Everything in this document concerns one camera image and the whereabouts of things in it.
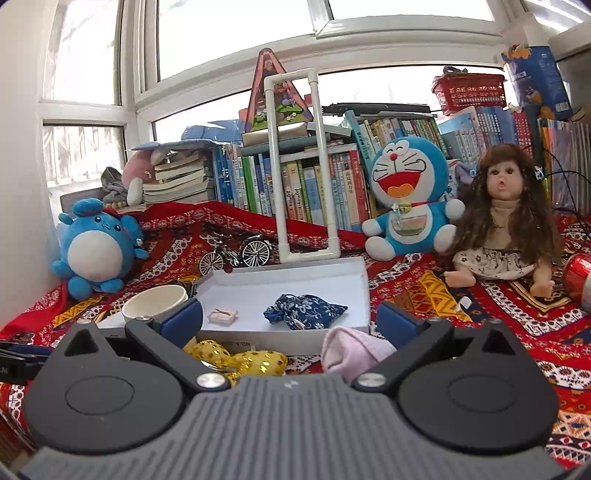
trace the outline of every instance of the triangular sign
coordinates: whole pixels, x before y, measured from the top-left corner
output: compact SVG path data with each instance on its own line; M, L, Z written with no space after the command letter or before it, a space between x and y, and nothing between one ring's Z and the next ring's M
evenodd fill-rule
M263 82L266 77L277 73L285 73L285 68L277 60L270 48L263 48L256 61L255 77L252 82L251 100L244 132L267 128L267 106ZM295 122L310 122L312 114L292 81L275 85L275 116L277 125Z

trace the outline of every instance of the white tray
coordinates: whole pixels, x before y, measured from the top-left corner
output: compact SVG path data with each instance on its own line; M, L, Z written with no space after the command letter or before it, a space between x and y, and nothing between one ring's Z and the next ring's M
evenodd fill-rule
M212 339L231 351L275 350L286 355L319 355L327 332L290 330L280 322L271 325L263 316L284 293L311 294L329 303L346 305L347 311L331 326L344 325L369 333L369 289L361 257L236 268L230 274L215 271L197 285L203 306L203 327L197 340ZM230 326L209 323L214 309L237 310Z

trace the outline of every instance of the white bowl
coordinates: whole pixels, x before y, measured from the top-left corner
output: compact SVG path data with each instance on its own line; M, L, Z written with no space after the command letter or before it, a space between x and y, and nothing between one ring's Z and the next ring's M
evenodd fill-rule
M131 297L123 305L121 313L125 321L136 317L156 319L188 299L187 291L181 285L161 285Z

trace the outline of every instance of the window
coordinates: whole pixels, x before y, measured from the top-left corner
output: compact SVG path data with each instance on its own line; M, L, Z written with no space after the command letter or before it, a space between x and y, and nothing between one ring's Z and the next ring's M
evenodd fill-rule
M119 105L119 0L60 0L44 97Z
M103 170L125 164L121 127L44 125L47 187L98 180Z
M486 0L330 0L335 19L381 15L442 15L494 20Z
M472 73L504 73L490 67L467 67ZM339 102L391 102L426 103L431 110L440 109L431 93L431 83L441 75L443 66L401 66L378 69L351 70L349 72L320 75L318 89L322 105ZM295 86L302 96L310 93L307 80L296 80ZM517 104L511 82L505 82L507 102ZM211 125L215 121L238 119L238 112L248 107L250 91L205 103L155 122L159 141L177 141L184 130L192 125ZM327 116L324 123L338 125L339 117Z
M307 0L158 0L160 78L313 31Z
M525 0L525 4L539 24L557 32L591 20L589 8L580 0Z

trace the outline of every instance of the blue floral cloth bag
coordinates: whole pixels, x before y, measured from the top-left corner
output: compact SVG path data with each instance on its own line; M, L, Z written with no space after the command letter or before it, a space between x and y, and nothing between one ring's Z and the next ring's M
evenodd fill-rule
M291 330L314 330L330 327L346 309L314 295L284 294L263 315L270 323L286 322Z

